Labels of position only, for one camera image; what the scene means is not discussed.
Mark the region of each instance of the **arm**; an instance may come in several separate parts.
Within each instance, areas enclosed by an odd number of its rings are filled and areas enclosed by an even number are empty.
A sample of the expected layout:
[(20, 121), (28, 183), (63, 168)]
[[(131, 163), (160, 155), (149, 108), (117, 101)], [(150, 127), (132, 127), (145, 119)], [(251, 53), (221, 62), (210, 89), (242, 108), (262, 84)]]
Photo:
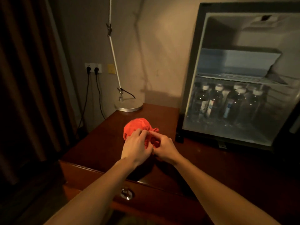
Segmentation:
[(153, 145), (145, 149), (148, 131), (137, 129), (127, 138), (121, 159), (100, 178), (78, 194), (45, 225), (100, 224), (108, 205), (113, 200), (125, 178), (152, 153)]
[(160, 140), (154, 153), (172, 164), (188, 183), (214, 224), (279, 224), (244, 197), (215, 180), (179, 154), (172, 140), (152, 132)]

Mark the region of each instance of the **wooden desk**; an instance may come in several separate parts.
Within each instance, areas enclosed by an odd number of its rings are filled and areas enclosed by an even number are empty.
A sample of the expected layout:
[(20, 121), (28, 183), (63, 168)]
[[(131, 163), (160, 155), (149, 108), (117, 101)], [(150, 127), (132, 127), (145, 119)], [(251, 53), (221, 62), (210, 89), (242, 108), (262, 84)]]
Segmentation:
[[(123, 128), (132, 119), (146, 118), (160, 133), (175, 139), (178, 109), (144, 104), (136, 112), (114, 112), (60, 160), (70, 198), (109, 170), (121, 157)], [(282, 224), (300, 221), (300, 181), (285, 174), (266, 151), (222, 151), (189, 139), (176, 143), (193, 164), (266, 211)], [(122, 209), (164, 224), (207, 223), (207, 216), (173, 166), (152, 155), (129, 175), (125, 187), (135, 197), (114, 198)]]

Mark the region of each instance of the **hand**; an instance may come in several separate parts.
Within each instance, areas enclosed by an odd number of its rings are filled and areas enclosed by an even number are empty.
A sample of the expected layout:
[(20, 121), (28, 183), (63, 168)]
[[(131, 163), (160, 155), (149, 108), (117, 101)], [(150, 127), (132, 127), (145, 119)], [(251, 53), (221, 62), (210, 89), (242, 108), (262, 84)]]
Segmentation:
[(153, 145), (149, 142), (148, 147), (145, 149), (145, 139), (149, 135), (147, 130), (137, 129), (131, 136), (127, 137), (123, 146), (121, 159), (129, 159), (133, 168), (141, 165), (152, 153)]
[(182, 155), (177, 151), (172, 139), (157, 132), (150, 131), (150, 133), (160, 140), (160, 146), (153, 149), (154, 154), (173, 166), (176, 165)]

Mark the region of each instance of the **floor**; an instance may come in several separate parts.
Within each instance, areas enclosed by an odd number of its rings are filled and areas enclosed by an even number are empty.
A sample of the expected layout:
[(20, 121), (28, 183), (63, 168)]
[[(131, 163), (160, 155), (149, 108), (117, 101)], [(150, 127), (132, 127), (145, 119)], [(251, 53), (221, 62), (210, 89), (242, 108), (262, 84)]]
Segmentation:
[[(0, 224), (44, 224), (68, 202), (62, 188), (64, 182), (59, 164), (56, 162), (0, 202)], [(154, 225), (155, 223), (108, 209), (101, 225), (104, 224)]]

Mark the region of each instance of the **forearm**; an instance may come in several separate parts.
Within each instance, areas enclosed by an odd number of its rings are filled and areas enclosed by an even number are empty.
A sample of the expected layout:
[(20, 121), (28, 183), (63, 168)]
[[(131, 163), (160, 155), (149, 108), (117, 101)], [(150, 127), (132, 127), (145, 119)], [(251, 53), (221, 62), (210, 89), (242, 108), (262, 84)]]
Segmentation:
[(45, 224), (100, 224), (108, 205), (134, 168), (127, 159), (118, 161)]
[(204, 173), (185, 158), (175, 168), (186, 180), (214, 224), (279, 224), (238, 193)]

